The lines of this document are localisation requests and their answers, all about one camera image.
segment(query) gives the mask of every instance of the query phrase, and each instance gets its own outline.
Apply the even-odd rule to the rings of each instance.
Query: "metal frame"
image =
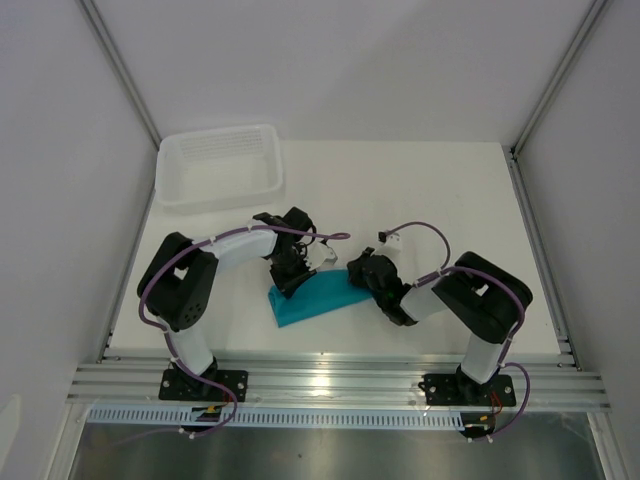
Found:
[[[115,42],[94,0],[76,0],[100,44],[107,61],[130,100],[149,138],[158,147],[161,137],[135,86]],[[514,191],[527,229],[545,296],[558,332],[560,355],[524,356],[519,360],[531,374],[532,392],[527,407],[532,412],[588,412],[607,478],[628,478],[620,449],[609,419],[610,404],[602,379],[597,373],[582,372],[569,341],[566,316],[552,275],[531,202],[526,192],[517,160],[528,139],[562,88],[571,68],[584,50],[611,0],[594,0],[563,55],[544,93],[532,111],[510,153],[507,163]],[[114,304],[111,321],[105,333],[104,348],[96,364],[80,365],[68,397],[67,419],[58,443],[49,479],[67,478],[80,433],[88,412],[87,404],[174,405],[157,398],[162,371],[167,368],[166,351],[127,351],[108,348],[108,341],[120,309],[123,292],[130,274],[139,239],[153,199],[150,192],[140,231],[129,258],[121,290]],[[265,355],[248,352],[220,352],[223,368],[250,372],[248,402],[254,409],[305,408],[315,411],[426,411],[424,394],[417,383],[427,372],[450,372],[460,362],[457,355],[419,355],[407,357],[374,357],[344,354]],[[522,398],[524,381],[513,372],[517,397]],[[182,407],[196,405],[178,402]],[[472,411],[434,408],[438,411]]]

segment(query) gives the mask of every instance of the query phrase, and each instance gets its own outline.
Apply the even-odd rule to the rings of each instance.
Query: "black mounting base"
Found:
[[[503,407],[516,406],[513,381],[509,375],[494,376],[489,384],[483,385],[482,391],[473,402],[470,402],[458,387],[455,373],[427,373],[422,377],[418,387],[425,393],[427,405],[491,408],[491,392],[495,392]]]
[[[249,373],[245,370],[218,370],[216,362],[206,370],[202,377],[220,383],[231,390],[242,403],[249,386]],[[162,374],[162,383],[158,393],[160,400],[185,402],[229,402],[229,396],[222,390],[194,380],[173,364]]]

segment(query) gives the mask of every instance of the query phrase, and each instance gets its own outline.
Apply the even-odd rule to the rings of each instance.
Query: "white wall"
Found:
[[[640,3],[616,0],[521,165],[568,306],[640,457]]]
[[[512,144],[591,0],[97,0],[163,136]]]
[[[1,2],[0,405],[23,397],[2,478],[42,472],[76,365],[99,342],[153,158],[74,2]]]

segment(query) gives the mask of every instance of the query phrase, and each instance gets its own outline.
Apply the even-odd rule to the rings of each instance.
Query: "folded cloth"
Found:
[[[369,290],[349,283],[347,270],[318,272],[298,287],[289,299],[275,286],[269,290],[269,302],[278,327],[286,327],[369,298]]]

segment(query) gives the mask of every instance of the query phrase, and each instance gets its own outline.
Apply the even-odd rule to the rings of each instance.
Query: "teal cloth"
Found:
[[[346,270],[316,273],[304,282],[290,299],[275,287],[269,290],[269,302],[278,327],[321,315],[371,298],[371,292],[349,283]]]

